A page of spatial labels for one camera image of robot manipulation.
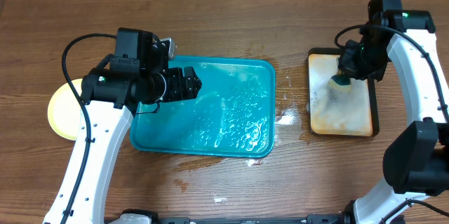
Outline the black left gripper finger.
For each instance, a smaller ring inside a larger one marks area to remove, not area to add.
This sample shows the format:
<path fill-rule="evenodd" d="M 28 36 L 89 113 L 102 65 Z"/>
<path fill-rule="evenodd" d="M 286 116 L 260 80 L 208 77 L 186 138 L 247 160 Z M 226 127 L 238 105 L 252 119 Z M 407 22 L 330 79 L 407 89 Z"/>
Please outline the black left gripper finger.
<path fill-rule="evenodd" d="M 193 84 L 202 84 L 193 67 L 184 68 L 185 77 Z"/>
<path fill-rule="evenodd" d="M 191 85 L 185 87 L 185 100 L 196 99 L 198 92 L 201 90 L 201 85 Z"/>

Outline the green and yellow sponge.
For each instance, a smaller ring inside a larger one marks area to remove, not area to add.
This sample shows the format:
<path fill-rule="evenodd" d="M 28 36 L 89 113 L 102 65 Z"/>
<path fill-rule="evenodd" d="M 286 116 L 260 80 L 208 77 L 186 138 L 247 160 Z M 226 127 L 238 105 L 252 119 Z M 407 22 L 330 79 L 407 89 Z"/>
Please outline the green and yellow sponge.
<path fill-rule="evenodd" d="M 336 91 L 348 93 L 351 91 L 351 80 L 344 74 L 336 74 L 329 79 L 328 86 Z"/>

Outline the yellow plate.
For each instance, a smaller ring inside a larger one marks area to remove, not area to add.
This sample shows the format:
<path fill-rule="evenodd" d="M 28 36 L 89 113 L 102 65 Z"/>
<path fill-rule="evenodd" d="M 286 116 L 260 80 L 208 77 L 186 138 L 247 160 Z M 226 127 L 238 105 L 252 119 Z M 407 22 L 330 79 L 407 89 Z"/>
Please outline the yellow plate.
<path fill-rule="evenodd" d="M 62 85 L 51 97 L 47 109 L 48 123 L 53 131 L 68 140 L 76 140 L 81 108 L 69 84 Z"/>

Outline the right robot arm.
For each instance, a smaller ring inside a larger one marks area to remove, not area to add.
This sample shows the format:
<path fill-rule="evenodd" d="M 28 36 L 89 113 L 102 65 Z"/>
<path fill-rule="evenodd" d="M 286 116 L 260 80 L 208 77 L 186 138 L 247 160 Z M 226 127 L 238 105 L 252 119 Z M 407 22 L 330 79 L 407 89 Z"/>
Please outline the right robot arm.
<path fill-rule="evenodd" d="M 344 210 L 346 223 L 403 223 L 415 204 L 448 190 L 448 84 L 436 51 L 429 11 L 405 10 L 401 0 L 370 0 L 362 38 L 341 45 L 337 73 L 328 82 L 347 90 L 351 79 L 382 80 L 387 64 L 396 70 L 408 126 L 383 156 L 383 178 Z"/>

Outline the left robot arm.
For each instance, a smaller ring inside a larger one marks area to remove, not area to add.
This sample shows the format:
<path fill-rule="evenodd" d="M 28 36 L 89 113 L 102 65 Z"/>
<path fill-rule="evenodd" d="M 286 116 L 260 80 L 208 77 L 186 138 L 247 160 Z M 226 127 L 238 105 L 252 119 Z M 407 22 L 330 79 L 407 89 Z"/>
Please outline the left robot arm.
<path fill-rule="evenodd" d="M 103 223 L 116 158 L 138 105 L 195 99 L 201 80 L 193 67 L 173 67 L 175 42 L 152 32 L 119 28 L 115 51 L 104 57 L 77 91 L 67 71 L 72 40 L 62 53 L 62 73 L 81 108 L 79 132 L 59 192 L 45 223 Z"/>

